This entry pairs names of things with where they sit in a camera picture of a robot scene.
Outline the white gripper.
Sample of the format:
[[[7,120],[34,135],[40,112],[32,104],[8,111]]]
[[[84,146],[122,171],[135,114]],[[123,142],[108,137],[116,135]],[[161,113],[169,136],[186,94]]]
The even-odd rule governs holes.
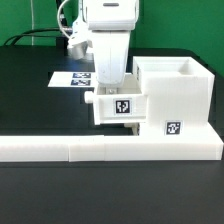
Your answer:
[[[129,31],[94,31],[95,72],[100,85],[122,85],[127,65]]]

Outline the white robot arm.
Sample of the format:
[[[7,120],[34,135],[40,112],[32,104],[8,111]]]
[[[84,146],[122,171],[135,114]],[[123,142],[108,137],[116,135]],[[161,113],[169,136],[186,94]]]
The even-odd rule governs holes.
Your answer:
[[[83,15],[90,32],[97,82],[103,87],[122,86],[139,0],[84,0]]]

